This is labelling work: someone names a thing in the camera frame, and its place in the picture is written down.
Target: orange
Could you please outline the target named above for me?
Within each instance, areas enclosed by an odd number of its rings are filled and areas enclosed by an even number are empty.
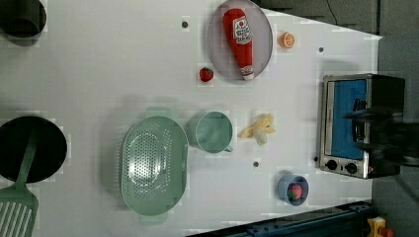
[[[281,47],[290,48],[293,47],[293,44],[295,43],[295,38],[293,37],[293,34],[286,32],[280,36],[278,43]]]

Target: yellow object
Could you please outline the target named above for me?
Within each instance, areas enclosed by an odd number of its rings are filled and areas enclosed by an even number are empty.
[[[271,115],[263,115],[262,118],[258,119],[252,126],[244,129],[241,134],[240,138],[246,138],[253,135],[253,131],[256,128],[261,129],[265,134],[273,133],[275,130],[271,128],[272,123],[274,122],[274,118]],[[267,139],[265,139],[265,136],[263,134],[260,134],[261,131],[258,131],[258,143],[260,145],[263,145],[266,143]]]
[[[368,223],[371,227],[371,233],[368,237],[383,237],[382,235],[378,234],[378,230],[382,227],[385,227],[385,219],[381,217],[368,219]]]

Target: ketchup label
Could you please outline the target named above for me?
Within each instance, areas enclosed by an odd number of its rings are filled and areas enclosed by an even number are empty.
[[[246,16],[233,20],[234,34],[233,37],[237,43],[246,44],[252,40],[250,36],[249,24],[247,24]]]
[[[249,66],[242,67],[242,68],[240,68],[240,72],[241,72],[242,75],[251,74],[251,73],[253,73],[253,66],[249,65]]]

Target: red cap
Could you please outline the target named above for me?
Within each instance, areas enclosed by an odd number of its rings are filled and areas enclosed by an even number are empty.
[[[392,229],[387,229],[385,227],[378,230],[378,234],[382,237],[394,237],[394,231]]]

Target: measuring cup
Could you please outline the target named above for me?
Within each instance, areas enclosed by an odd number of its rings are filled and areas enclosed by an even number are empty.
[[[199,113],[190,120],[191,145],[208,153],[231,152],[233,126],[228,116],[221,112]]]

